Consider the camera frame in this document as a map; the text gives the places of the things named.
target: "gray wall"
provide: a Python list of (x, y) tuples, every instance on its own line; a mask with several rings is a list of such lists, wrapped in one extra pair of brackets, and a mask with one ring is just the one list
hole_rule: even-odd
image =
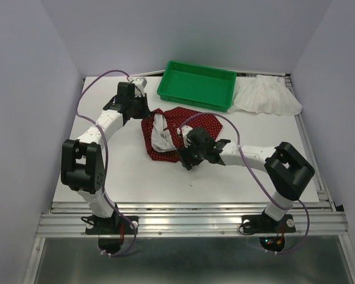
[(18, 283), (82, 84), (38, 0), (0, 0), (0, 283)]
[(355, 247), (355, 0), (333, 0), (292, 80), (319, 167), (345, 207)]
[(84, 75), (169, 60), (291, 73), (331, 0), (41, 0)]

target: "green box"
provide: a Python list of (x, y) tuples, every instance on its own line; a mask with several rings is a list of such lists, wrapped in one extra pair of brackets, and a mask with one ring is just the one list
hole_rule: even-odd
[(164, 101), (225, 112), (231, 106), (236, 72), (170, 61), (157, 93)]

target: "gray floor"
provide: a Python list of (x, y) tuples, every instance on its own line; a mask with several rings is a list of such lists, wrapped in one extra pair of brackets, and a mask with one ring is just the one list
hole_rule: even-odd
[[(286, 248), (299, 242), (288, 237)], [(133, 254), (101, 256), (94, 238), (46, 240), (36, 283), (351, 283), (338, 237), (309, 237), (274, 256), (258, 238), (137, 240)]]

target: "tabletop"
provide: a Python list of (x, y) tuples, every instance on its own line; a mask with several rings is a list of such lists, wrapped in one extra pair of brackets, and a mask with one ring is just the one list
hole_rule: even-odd
[[(207, 109), (162, 101), (157, 94), (162, 77), (147, 77), (145, 88), (150, 110), (160, 108), (164, 111), (176, 107), (197, 111)], [(95, 77), (87, 77), (84, 88)], [(253, 78), (237, 78), (237, 85)], [(79, 112), (96, 120), (102, 107), (116, 94), (118, 82), (125, 82), (124, 76), (106, 77), (97, 81), (85, 94), (79, 105)], [(277, 146), (282, 141), (290, 142), (304, 157), (304, 146), (299, 134), (295, 117), (274, 114), (254, 114), (240, 111), (225, 114), (238, 128), (241, 144), (251, 146)], [(218, 139), (236, 141), (233, 128), (221, 120), (223, 129)], [(90, 127), (90, 123), (75, 118), (71, 139), (80, 136)], [(201, 163), (191, 171), (182, 165), (170, 162), (157, 162), (146, 153), (140, 120), (129, 120), (108, 142), (109, 168), (106, 176), (106, 191), (114, 202), (267, 202), (268, 199), (245, 167), (220, 166)], [(273, 186), (269, 176), (255, 170), (256, 175), (270, 194)], [(301, 196), (303, 202), (318, 202), (313, 181)], [(59, 179), (54, 202), (82, 202), (81, 196), (63, 185)]]

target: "polka dot cloth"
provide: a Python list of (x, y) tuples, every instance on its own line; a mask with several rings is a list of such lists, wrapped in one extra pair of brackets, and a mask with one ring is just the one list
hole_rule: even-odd
[[(179, 155), (176, 151), (168, 151), (164, 153), (159, 153), (154, 150), (151, 146), (151, 132), (154, 127), (154, 115), (162, 114), (167, 121), (167, 128), (171, 133), (172, 142), (175, 147), (178, 149), (184, 146), (183, 138), (178, 136), (177, 129), (181, 126), (181, 124), (186, 121), (191, 116), (200, 113), (199, 111), (193, 111), (187, 108), (177, 107), (171, 109), (170, 111), (163, 112), (161, 109), (155, 109), (152, 111), (153, 114), (149, 118), (145, 118), (141, 122), (144, 142), (146, 145), (146, 151), (154, 161), (166, 161), (176, 163), (178, 162)], [(209, 133), (211, 137), (214, 139), (219, 135), (222, 124), (218, 121), (218, 119), (214, 115), (203, 114), (200, 115), (187, 123), (188, 126), (195, 128), (197, 126), (204, 127), (204, 129)]]

